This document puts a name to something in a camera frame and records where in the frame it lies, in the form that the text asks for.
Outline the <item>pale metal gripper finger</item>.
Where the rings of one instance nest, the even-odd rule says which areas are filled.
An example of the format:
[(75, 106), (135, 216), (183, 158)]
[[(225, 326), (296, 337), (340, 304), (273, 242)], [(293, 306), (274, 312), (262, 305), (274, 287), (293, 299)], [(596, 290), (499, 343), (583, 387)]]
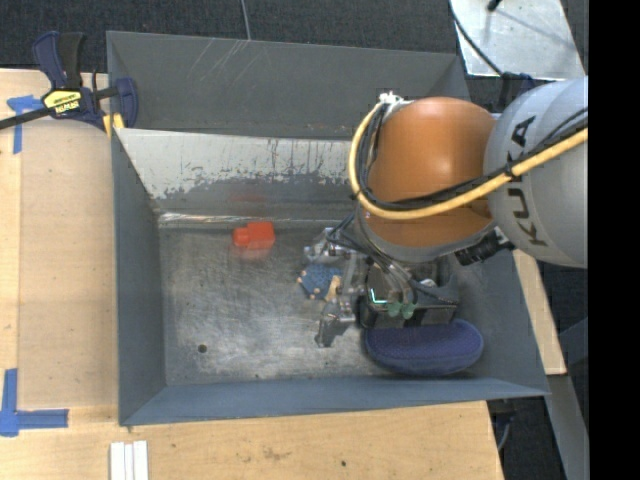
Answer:
[(335, 338), (343, 335), (355, 322), (356, 315), (351, 303), (332, 299), (321, 312), (314, 340), (321, 348), (331, 347)]
[(327, 240), (319, 240), (303, 248), (303, 265), (321, 265), (330, 268), (342, 268), (352, 254), (350, 248)]

